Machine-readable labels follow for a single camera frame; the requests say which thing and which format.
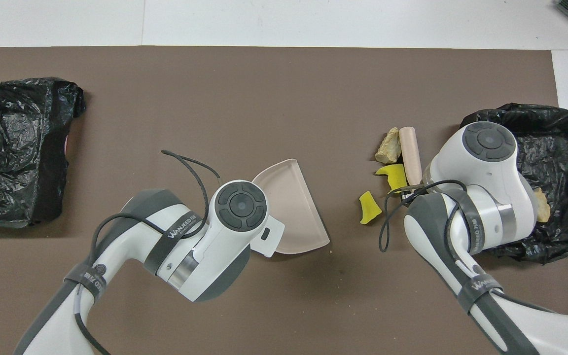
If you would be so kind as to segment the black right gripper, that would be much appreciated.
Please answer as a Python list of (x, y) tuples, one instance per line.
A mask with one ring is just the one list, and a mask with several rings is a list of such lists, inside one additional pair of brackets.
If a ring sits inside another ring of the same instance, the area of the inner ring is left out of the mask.
[(418, 196), (422, 193), (426, 193), (426, 187), (423, 184), (405, 186), (400, 189), (401, 200), (406, 200), (410, 198), (410, 196)]

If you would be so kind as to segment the yellow sponge piece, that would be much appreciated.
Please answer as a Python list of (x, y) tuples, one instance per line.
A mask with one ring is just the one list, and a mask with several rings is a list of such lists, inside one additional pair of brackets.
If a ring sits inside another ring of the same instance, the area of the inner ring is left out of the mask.
[(383, 212), (370, 191), (365, 191), (365, 193), (359, 197), (359, 202), (361, 207), (360, 224), (362, 225), (369, 224), (372, 220), (374, 220), (374, 218), (381, 215)]
[(377, 176), (386, 176), (390, 191), (407, 187), (406, 173), (403, 164), (390, 164), (377, 169)]

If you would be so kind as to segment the beige hand brush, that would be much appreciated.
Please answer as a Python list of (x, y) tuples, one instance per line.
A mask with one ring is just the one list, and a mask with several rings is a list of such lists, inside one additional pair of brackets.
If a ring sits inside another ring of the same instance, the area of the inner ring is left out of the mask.
[(403, 160), (404, 175), (408, 186), (418, 185), (422, 182), (423, 171), (420, 162), (419, 146), (413, 127), (399, 129), (399, 139)]

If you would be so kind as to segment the beige plastic dustpan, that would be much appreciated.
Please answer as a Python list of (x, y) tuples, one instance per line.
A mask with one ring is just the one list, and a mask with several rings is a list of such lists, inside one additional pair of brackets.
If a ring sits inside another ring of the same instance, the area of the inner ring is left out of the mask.
[(270, 216), (284, 225), (275, 252), (302, 254), (329, 244), (324, 222), (296, 159), (264, 169), (252, 183), (267, 197)]

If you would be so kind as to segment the black bag lined bin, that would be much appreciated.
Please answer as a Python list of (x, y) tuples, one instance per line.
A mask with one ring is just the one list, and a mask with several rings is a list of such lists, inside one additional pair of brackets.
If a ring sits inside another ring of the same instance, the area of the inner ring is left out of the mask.
[(540, 189), (549, 211), (539, 212), (523, 240), (489, 249), (489, 254), (546, 264), (568, 257), (568, 110), (538, 104), (505, 104), (467, 115), (461, 126), (478, 121), (501, 124), (518, 142), (518, 170)]
[(85, 93), (61, 78), (0, 82), (0, 226), (23, 228), (61, 215), (71, 124)]

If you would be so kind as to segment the brown table mat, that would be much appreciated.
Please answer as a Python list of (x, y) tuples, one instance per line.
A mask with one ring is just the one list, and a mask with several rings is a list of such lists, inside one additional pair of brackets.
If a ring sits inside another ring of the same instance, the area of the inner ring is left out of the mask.
[(220, 297), (191, 303), (129, 260), (88, 328), (113, 355), (496, 355), (411, 247), (401, 210), (388, 252), (377, 146), (413, 126), (426, 166), (465, 116), (508, 103), (558, 106), (541, 50), (379, 48), (0, 48), (0, 82), (59, 77), (83, 88), (63, 213), (0, 228), (0, 355), (85, 258), (93, 231), (136, 193), (167, 188), (198, 213), (201, 191), (162, 150), (251, 180), (297, 159), (330, 236), (298, 255), (253, 253)]

